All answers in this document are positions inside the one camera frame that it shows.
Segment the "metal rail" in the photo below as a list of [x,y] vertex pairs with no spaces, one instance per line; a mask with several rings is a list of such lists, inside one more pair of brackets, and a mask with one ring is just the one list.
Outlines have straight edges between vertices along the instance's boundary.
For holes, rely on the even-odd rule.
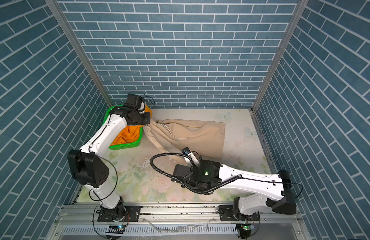
[[[207,202],[207,203],[135,203],[140,205],[140,217],[138,222],[130,222],[128,231],[123,236],[139,235],[173,235],[173,234],[223,234],[236,232],[235,224],[245,221],[220,221],[217,213],[218,205],[232,204],[231,202]],[[54,225],[52,226],[48,240],[58,240],[62,235],[95,235],[92,219],[96,204],[63,205]],[[302,232],[302,217],[299,213],[294,215],[282,215],[274,212],[262,212],[261,224],[265,223],[292,223],[296,234]],[[98,231],[105,233],[110,223],[97,222]],[[155,228],[173,229],[172,232],[157,232]]]
[[309,0],[300,0],[293,12],[292,18],[288,24],[287,29],[285,30],[284,37],[281,40],[279,48],[277,49],[277,52],[274,55],[272,64],[270,65],[269,70],[266,73],[264,82],[262,83],[262,86],[257,94],[257,98],[255,99],[255,102],[253,103],[252,111],[254,113],[257,111],[257,108],[259,107],[259,104],[261,103],[261,100],[264,97],[266,89],[268,88],[270,81],[272,80],[274,72],[276,71],[277,66],[280,63],[281,57],[284,54],[285,49],[287,48],[290,39],[292,38],[293,32],[296,29],[298,21],[300,21],[300,18],[305,10],[305,7],[308,4],[308,1]]
[[270,151],[268,142],[266,141],[264,131],[262,131],[261,125],[259,124],[258,117],[252,110],[249,110],[250,116],[252,117],[253,124],[255,125],[255,129],[257,132],[258,139],[261,143],[262,149],[264,151],[264,155],[266,161],[268,162],[268,166],[271,173],[277,173],[279,170],[277,169],[276,162],[274,161],[272,152]]
[[107,94],[104,86],[101,83],[100,78],[98,77],[96,70],[94,69],[93,65],[91,64],[89,58],[87,57],[85,51],[83,50],[80,42],[77,39],[72,27],[70,26],[65,14],[62,12],[60,5],[58,4],[57,0],[45,0],[46,4],[48,5],[50,11],[53,13],[55,19],[57,20],[58,24],[62,28],[65,36],[71,43],[72,47],[74,48],[75,52],[77,53],[78,57],[81,59],[81,62],[85,69],[88,71],[91,79],[93,80],[94,84],[96,84],[98,90],[100,91],[102,97],[104,98],[106,104],[109,107],[114,106],[111,98]]

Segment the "butterfly decal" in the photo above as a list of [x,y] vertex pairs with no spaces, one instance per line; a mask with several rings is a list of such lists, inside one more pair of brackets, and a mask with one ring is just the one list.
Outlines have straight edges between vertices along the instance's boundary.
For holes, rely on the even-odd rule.
[[221,118],[221,121],[224,121],[225,119],[232,120],[232,117],[230,116],[229,112],[225,113],[225,115],[222,113],[218,113],[218,116]]
[[256,132],[256,130],[252,131],[252,130],[250,130],[249,127],[246,127],[245,130],[246,130],[245,136],[247,136],[247,137],[254,137],[254,138],[257,139],[257,132]]

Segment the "aluminum frame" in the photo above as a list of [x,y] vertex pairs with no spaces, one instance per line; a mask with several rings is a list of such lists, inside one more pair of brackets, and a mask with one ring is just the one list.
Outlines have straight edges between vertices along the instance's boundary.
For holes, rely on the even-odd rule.
[[255,125],[255,129],[257,132],[258,139],[261,143],[262,150],[264,151],[264,155],[266,158],[266,161],[268,162],[268,166],[271,173],[277,173],[279,170],[277,169],[277,165],[274,161],[274,158],[272,156],[272,152],[270,151],[269,145],[265,139],[264,131],[261,128],[261,125],[259,124],[259,120],[257,118],[257,115],[252,111],[249,110],[250,116],[252,117],[253,124]]
[[290,19],[287,29],[285,30],[284,36],[280,42],[280,45],[277,48],[277,52],[274,55],[272,64],[270,65],[268,72],[266,73],[264,82],[262,83],[262,86],[259,89],[255,102],[253,103],[252,111],[254,113],[257,111],[259,104],[261,103],[261,100],[265,95],[266,89],[268,88],[270,81],[272,80],[274,72],[276,71],[277,66],[280,63],[281,57],[284,54],[285,49],[287,48],[290,39],[292,38],[293,32],[295,31],[297,24],[300,21],[300,18],[305,10],[305,7],[308,4],[308,1],[309,0],[299,0],[293,12],[292,18]]
[[[130,222],[129,226],[147,226],[154,224],[156,226],[169,225],[173,227],[191,226],[191,227],[219,227],[226,224],[245,223],[245,221],[221,222],[217,213],[218,205],[229,204],[232,202],[197,202],[197,203],[125,203],[125,205],[140,205],[140,217],[138,222]],[[62,236],[64,228],[77,226],[82,228],[92,227],[92,218],[94,208],[97,204],[72,204],[63,205],[58,217],[53,224],[47,240],[58,240]],[[292,223],[298,240],[309,240],[305,237],[302,230],[303,219],[300,213],[294,215],[283,215],[274,212],[261,212],[261,223]],[[106,222],[96,222],[96,228],[109,226]]]
[[77,53],[78,57],[80,58],[83,66],[88,71],[91,79],[93,80],[94,84],[96,84],[97,89],[100,91],[102,97],[104,98],[106,104],[109,107],[114,106],[113,101],[107,94],[104,86],[101,83],[100,78],[97,75],[96,70],[94,69],[93,65],[91,64],[89,58],[87,57],[85,51],[82,48],[82,45],[78,41],[77,36],[75,35],[72,26],[70,26],[65,14],[62,12],[60,5],[58,4],[57,0],[45,0],[47,6],[49,7],[50,11],[53,13],[55,19],[57,20],[58,24],[60,25],[61,29],[65,33],[67,39],[72,44],[73,49]]

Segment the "beige cloth bag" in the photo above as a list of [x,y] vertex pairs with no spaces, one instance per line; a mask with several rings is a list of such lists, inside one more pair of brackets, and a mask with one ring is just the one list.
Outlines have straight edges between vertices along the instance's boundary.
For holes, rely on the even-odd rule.
[[221,159],[225,141],[225,123],[167,119],[144,125],[144,133],[161,152],[179,152],[184,147],[202,157]]

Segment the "blue brick wallpaper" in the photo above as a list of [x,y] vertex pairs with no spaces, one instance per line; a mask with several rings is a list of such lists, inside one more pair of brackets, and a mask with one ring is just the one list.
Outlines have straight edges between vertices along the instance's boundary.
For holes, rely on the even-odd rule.
[[58,2],[116,104],[250,108],[298,0]]
[[45,2],[0,0],[0,239],[47,235],[106,108]]
[[312,239],[370,240],[370,1],[310,0],[256,114]]

